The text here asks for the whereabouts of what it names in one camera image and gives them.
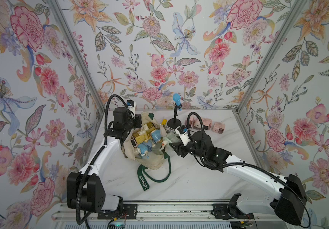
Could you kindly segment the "pink pencil sharpener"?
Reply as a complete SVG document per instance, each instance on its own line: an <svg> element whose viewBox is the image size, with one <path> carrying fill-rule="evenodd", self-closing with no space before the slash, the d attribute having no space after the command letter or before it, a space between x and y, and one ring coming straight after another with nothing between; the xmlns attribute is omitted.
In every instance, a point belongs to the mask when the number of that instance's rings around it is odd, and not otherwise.
<svg viewBox="0 0 329 229"><path fill-rule="evenodd" d="M215 122L212 127L212 131L217 134L223 134L224 130L225 130L225 124L220 122Z"/></svg>
<svg viewBox="0 0 329 229"><path fill-rule="evenodd" d="M188 129L192 129L193 126L194 126L194 118L193 117L190 117L189 120L185 120L185 126L188 128Z"/></svg>
<svg viewBox="0 0 329 229"><path fill-rule="evenodd" d="M209 118L203 118L203 125L205 130L211 130L212 127L212 120Z"/></svg>

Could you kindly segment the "dark green pencil sharpener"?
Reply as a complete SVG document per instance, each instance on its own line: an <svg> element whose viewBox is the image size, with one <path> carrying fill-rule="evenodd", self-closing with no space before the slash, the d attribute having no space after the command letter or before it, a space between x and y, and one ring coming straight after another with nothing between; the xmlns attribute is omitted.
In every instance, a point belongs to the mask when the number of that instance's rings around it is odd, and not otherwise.
<svg viewBox="0 0 329 229"><path fill-rule="evenodd" d="M163 137L162 146L166 146L171 143L181 143L181 142L182 141L178 135L174 133L169 133L165 137Z"/></svg>

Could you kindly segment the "cream canvas tote bag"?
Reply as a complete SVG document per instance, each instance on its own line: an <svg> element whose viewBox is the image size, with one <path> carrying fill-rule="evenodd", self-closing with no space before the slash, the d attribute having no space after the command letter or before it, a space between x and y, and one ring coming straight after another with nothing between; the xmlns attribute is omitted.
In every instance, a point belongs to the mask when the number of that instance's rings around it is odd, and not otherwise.
<svg viewBox="0 0 329 229"><path fill-rule="evenodd" d="M142 112L142 126L148 122L152 122L157 130L161 130L162 138L166 136L166 131L162 125L154 118L154 114L149 112ZM141 128L135 128L129 133L129 136L123 143L122 150L123 154L129 160L137 161L140 166L137 169L137 177L138 181L143 189L143 191L147 191L150 189L150 185L147 179L152 180L155 183L163 183L166 182L171 173L172 173L172 165L171 165L171 157L165 152L164 149L161 148L161 143L154 143L150 134L148 134L149 139L145 141L150 147L150 151L146 156L141 157L139 155L139 151L137 149L138 145L135 145L132 142L132 135L140 131ZM168 162L168 173L162 179L153 178L148 174L148 170L157 170L159 169L164 162Z"/></svg>

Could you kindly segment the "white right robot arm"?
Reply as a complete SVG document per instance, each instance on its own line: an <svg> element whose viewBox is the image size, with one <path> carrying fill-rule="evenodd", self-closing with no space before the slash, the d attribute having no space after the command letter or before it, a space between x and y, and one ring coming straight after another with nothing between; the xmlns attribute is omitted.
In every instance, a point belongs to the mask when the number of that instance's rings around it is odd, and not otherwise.
<svg viewBox="0 0 329 229"><path fill-rule="evenodd" d="M231 152L215 147L203 124L200 131L193 134L189 124L173 126L173 120L168 122L181 140L170 144L178 156L191 154L201 166L236 176L265 192L263 198L236 193L226 205L214 204L212 215L228 220L250 218L255 213L269 214L302 227L303 215L307 214L308 223L311 223L311 215L306 208L307 196L297 176L277 175L249 164Z"/></svg>

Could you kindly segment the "yellow pencil sharpener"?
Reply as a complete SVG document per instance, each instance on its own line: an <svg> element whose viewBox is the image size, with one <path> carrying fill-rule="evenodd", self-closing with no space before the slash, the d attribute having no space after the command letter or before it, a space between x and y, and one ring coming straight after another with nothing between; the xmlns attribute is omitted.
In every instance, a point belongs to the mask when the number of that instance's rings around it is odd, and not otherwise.
<svg viewBox="0 0 329 229"><path fill-rule="evenodd" d="M152 122L148 122L141 127L142 130L146 131L147 134L152 133L156 130L156 127Z"/></svg>
<svg viewBox="0 0 329 229"><path fill-rule="evenodd" d="M139 145L149 139L148 133L145 130L140 130L132 135L132 142Z"/></svg>

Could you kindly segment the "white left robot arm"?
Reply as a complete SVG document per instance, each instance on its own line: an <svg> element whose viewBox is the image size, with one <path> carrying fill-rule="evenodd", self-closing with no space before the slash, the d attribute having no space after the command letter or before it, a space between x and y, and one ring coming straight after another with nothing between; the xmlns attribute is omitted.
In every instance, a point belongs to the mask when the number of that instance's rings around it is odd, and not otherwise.
<svg viewBox="0 0 329 229"><path fill-rule="evenodd" d="M106 103L104 114L104 138L99 149L92 154L87 164L67 178L67 206L75 210L76 223L88 224L92 213L106 212L111 221L124 215L123 198L106 194L102 181L112 156L122 152L124 141L129 134L142 125L141 115L136 114L133 100L123 101L123 107L113 111L114 120L108 121L111 100L122 97L113 94Z"/></svg>

